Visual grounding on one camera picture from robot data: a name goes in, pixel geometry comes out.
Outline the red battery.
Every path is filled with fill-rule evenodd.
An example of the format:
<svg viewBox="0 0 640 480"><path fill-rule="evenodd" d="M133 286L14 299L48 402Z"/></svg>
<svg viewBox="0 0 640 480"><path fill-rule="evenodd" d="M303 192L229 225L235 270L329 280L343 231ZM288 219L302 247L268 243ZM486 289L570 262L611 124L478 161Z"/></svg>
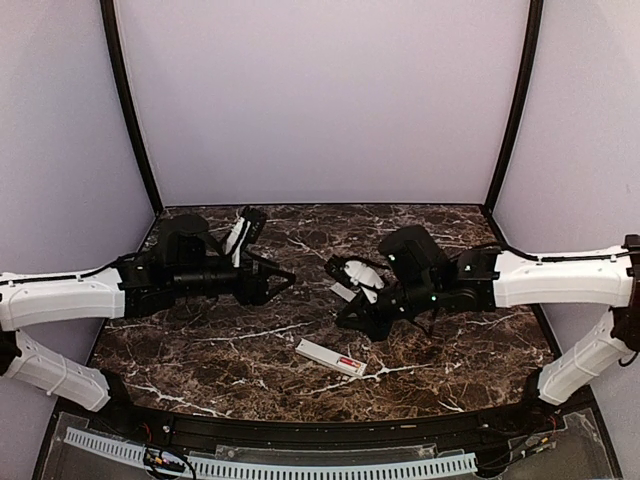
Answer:
<svg viewBox="0 0 640 480"><path fill-rule="evenodd" d="M338 359L338 362L353 370L359 370L362 367L362 364L360 362L349 357L340 357Z"/></svg>

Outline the white battery cover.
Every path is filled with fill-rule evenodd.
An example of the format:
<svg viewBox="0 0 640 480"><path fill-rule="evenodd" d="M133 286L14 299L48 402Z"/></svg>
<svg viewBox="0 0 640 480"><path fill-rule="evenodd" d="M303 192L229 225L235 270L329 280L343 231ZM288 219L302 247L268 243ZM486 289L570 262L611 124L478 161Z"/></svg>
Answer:
<svg viewBox="0 0 640 480"><path fill-rule="evenodd" d="M350 290L349 288L343 286L342 284L336 282L330 287L330 291L338 295L346 302L351 302L355 297L356 293Z"/></svg>

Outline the white remote control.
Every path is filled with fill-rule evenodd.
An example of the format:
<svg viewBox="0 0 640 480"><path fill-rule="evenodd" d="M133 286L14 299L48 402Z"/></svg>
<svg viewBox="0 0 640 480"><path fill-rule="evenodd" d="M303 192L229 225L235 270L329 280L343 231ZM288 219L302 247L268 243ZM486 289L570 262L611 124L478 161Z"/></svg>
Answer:
<svg viewBox="0 0 640 480"><path fill-rule="evenodd" d="M320 365L328 367L332 370L340 372L344 375L350 377L361 378L364 376L364 372L366 370L367 364L361 361L358 361L354 358L354 360L360 362L362 367L359 370L353 370L351 368L346 367L338 362L340 357L349 357L340 353L337 353L331 349L325 348L321 345L308 341L306 339L301 339L298 345L295 347L295 352L309 360L312 360Z"/></svg>

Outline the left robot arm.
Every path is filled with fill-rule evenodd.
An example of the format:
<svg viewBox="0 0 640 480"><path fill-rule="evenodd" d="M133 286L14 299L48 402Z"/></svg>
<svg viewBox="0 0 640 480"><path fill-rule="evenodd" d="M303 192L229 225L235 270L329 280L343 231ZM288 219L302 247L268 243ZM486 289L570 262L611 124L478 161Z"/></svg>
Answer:
<svg viewBox="0 0 640 480"><path fill-rule="evenodd" d="M140 412L120 376L72 361L43 346L25 327L75 319L135 319L172 308L177 300L231 295L261 306L293 286L296 276L248 251L266 223L247 207L217 240L195 214L163 220L148 251L123 255L94 270L1 276L1 375L67 399L120 436L141 427Z"/></svg>

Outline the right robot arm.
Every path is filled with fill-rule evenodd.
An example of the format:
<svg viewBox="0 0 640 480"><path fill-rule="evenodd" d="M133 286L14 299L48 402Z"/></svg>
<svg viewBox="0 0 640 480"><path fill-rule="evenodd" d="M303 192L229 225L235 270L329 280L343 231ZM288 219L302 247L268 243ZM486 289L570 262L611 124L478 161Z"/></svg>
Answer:
<svg viewBox="0 0 640 480"><path fill-rule="evenodd" d="M387 283L380 264L364 257L332 256L326 272L359 292L337 315L340 328L372 341L388 338L398 320L414 323L425 312L491 312L534 304L600 304L598 323L557 360L527 379L524 401L510 413L521 434L534 432L549 405L565 403L578 389L624 357L639 353L639 237L622 245L563 254L532 254L503 242L477 245L448 256L421 225L387 235L378 252L395 280Z"/></svg>

